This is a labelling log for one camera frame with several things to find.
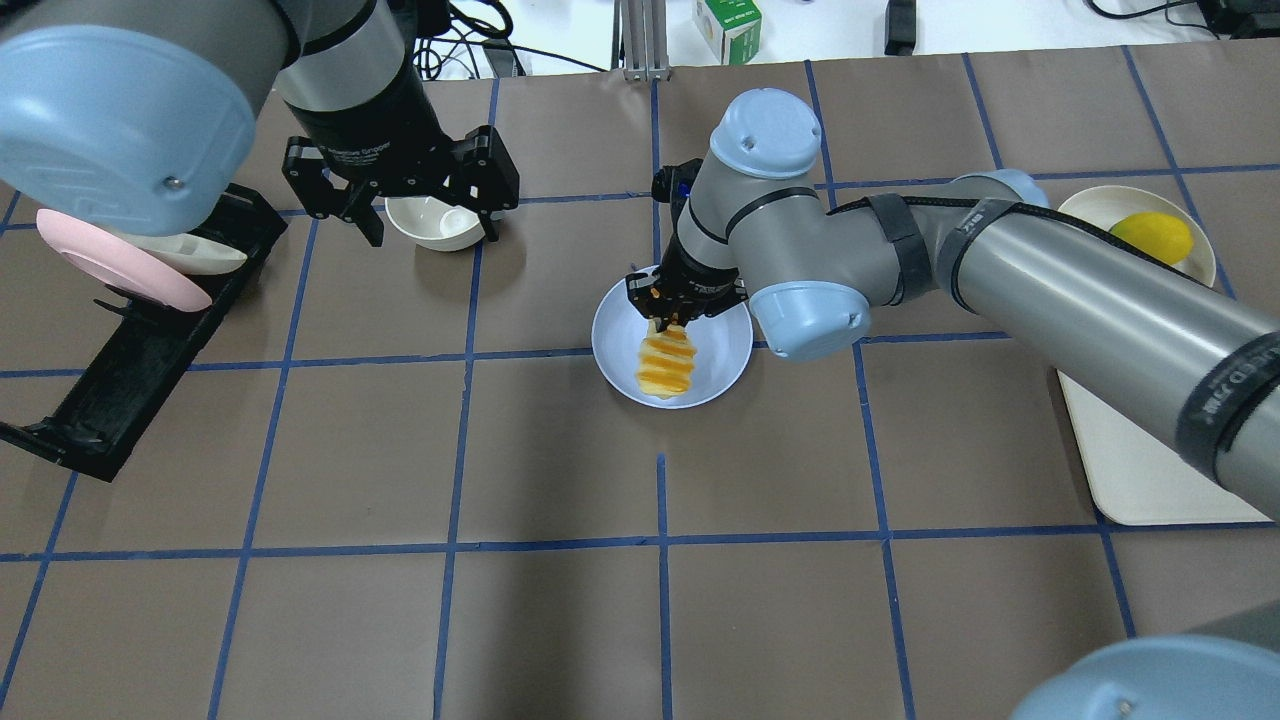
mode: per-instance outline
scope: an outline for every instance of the pink plate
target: pink plate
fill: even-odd
[[[111,287],[183,313],[214,304],[178,270],[84,220],[45,208],[36,211],[36,229],[68,263]]]

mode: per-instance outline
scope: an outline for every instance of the box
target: box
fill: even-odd
[[[751,0],[694,0],[694,24],[722,65],[745,65],[760,50],[764,15]]]

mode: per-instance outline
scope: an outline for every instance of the yellow fruit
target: yellow fruit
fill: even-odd
[[[1166,265],[1180,263],[1196,243],[1187,223],[1165,213],[1138,213],[1120,220],[1111,234]]]
[[[685,328],[671,324],[659,333],[657,324],[649,323],[649,336],[640,343],[636,384],[645,395],[669,400],[689,392],[698,348],[689,342]]]

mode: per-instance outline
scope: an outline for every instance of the lemon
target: lemon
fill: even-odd
[[[1190,255],[1192,229],[1181,219],[1165,213],[1138,213],[1120,220],[1111,234],[1166,265]]]

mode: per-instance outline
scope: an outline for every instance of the light blue joint cap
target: light blue joint cap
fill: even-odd
[[[35,29],[0,45],[0,177],[91,223],[186,232],[209,217],[253,146],[239,87],[148,35]]]
[[[820,147],[818,115],[804,100],[772,87],[735,97],[712,131],[712,152],[721,163],[764,179],[808,173]]]
[[[1204,635],[1102,648],[1036,688],[1012,720],[1280,717],[1280,655]]]
[[[872,324],[870,305],[863,293],[837,283],[771,284],[753,292],[749,304],[769,350],[797,363],[847,350]]]
[[[1039,208],[1048,208],[1048,195],[1044,195],[1041,186],[1036,184],[1036,178],[1021,170],[1004,168],[987,173],[969,173],[968,176],[960,176],[956,179],[964,178],[991,178],[996,182],[1004,183],[1005,187],[1016,192],[1018,196],[1023,199],[1023,202],[1028,205],[1037,205]]]

